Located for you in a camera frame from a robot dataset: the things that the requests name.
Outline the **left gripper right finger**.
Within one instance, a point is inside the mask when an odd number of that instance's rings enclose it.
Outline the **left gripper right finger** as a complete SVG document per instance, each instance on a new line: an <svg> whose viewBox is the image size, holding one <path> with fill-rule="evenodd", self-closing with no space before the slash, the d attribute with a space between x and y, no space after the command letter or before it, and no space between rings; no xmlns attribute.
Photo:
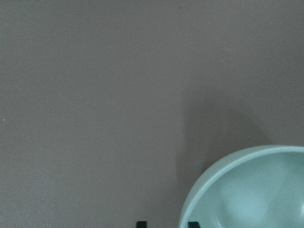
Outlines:
<svg viewBox="0 0 304 228"><path fill-rule="evenodd" d="M197 221L189 221L188 228L199 228L199 222Z"/></svg>

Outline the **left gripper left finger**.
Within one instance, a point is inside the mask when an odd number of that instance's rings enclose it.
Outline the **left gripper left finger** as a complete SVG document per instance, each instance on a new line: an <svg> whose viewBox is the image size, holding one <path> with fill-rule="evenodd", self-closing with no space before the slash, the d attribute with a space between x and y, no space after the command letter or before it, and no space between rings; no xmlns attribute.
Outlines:
<svg viewBox="0 0 304 228"><path fill-rule="evenodd" d="M137 221L136 228L147 228L147 221Z"/></svg>

